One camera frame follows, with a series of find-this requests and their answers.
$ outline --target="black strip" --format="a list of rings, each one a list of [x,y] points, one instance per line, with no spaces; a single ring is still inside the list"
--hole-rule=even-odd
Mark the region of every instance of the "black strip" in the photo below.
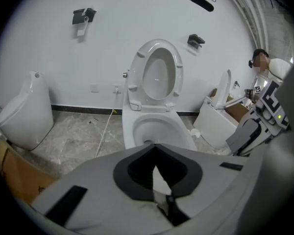
[[[53,111],[61,112],[74,112],[74,113],[85,113],[85,114],[101,114],[110,115],[112,109],[101,109],[101,108],[84,108],[75,106],[62,106],[62,105],[51,105]],[[122,115],[122,110],[116,109],[117,113],[113,115]],[[180,117],[186,116],[198,116],[199,112],[177,112]]]
[[[180,117],[198,116],[199,112],[177,112]]]
[[[178,226],[190,219],[180,210],[172,196],[166,196],[166,201],[169,206],[169,214],[166,217],[174,226]]]
[[[287,122],[285,119],[286,119],[286,115],[284,116],[281,124],[283,124],[284,126],[288,126],[289,122]]]
[[[241,171],[243,169],[243,166],[240,164],[231,164],[227,162],[223,162],[220,166],[231,169],[231,170],[238,170],[238,171]]]
[[[54,223],[64,226],[75,208],[82,200],[87,189],[80,186],[73,186],[58,200],[58,202],[46,214],[46,218]]]

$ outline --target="white toilet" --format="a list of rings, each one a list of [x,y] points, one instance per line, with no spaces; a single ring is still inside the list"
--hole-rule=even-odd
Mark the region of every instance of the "white toilet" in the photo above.
[[[230,86],[231,71],[227,70],[222,74],[216,95],[207,96],[204,99],[198,118],[193,124],[200,131],[201,136],[215,149],[226,146],[225,141],[235,132],[239,124],[225,111],[225,108],[230,106],[226,104]]]
[[[49,90],[41,73],[30,71],[19,95],[0,113],[0,130],[19,148],[32,150],[53,126]]]
[[[182,60],[170,42],[151,40],[137,51],[124,89],[122,125],[126,149],[167,143],[196,150],[174,110],[182,84]]]

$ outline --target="person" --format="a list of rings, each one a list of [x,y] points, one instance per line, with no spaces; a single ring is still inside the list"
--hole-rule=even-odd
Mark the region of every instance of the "person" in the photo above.
[[[252,61],[253,66],[257,69],[257,73],[268,78],[267,80],[275,78],[280,83],[283,82],[285,76],[291,69],[291,65],[282,59],[270,59],[264,49],[256,49]]]
[[[284,78],[291,69],[291,65],[279,58],[270,59],[269,54],[264,49],[256,49],[252,58],[253,67],[260,74],[255,78],[253,84],[257,81],[257,86],[260,86],[261,90],[268,82],[274,78],[278,83],[283,83]],[[253,103],[257,102],[259,96],[255,94],[254,90],[245,90],[246,97]]]

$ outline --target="marble floor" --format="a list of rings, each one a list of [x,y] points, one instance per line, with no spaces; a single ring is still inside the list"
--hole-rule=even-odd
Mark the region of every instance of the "marble floor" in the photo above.
[[[16,148],[28,162],[45,173],[61,177],[81,163],[93,159],[109,115],[81,114],[53,111],[54,126],[45,139],[32,151]],[[186,128],[192,130],[196,117],[181,117]],[[197,150],[218,154],[202,137],[192,136]],[[112,115],[98,157],[125,149],[122,116]]]

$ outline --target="white shirt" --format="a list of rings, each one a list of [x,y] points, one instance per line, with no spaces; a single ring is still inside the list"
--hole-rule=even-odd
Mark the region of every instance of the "white shirt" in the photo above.
[[[260,86],[262,90],[264,88],[265,81],[268,82],[271,78],[275,78],[278,82],[282,83],[282,80],[284,80],[290,69],[291,65],[288,62],[279,58],[271,59],[269,63],[269,70],[271,72],[269,72],[269,70],[265,70],[264,72],[258,74],[255,78],[254,84],[257,81],[257,86]]]
[[[275,78],[278,82],[282,83],[290,69],[291,65],[288,62],[279,58],[271,59],[269,63],[268,78]]]

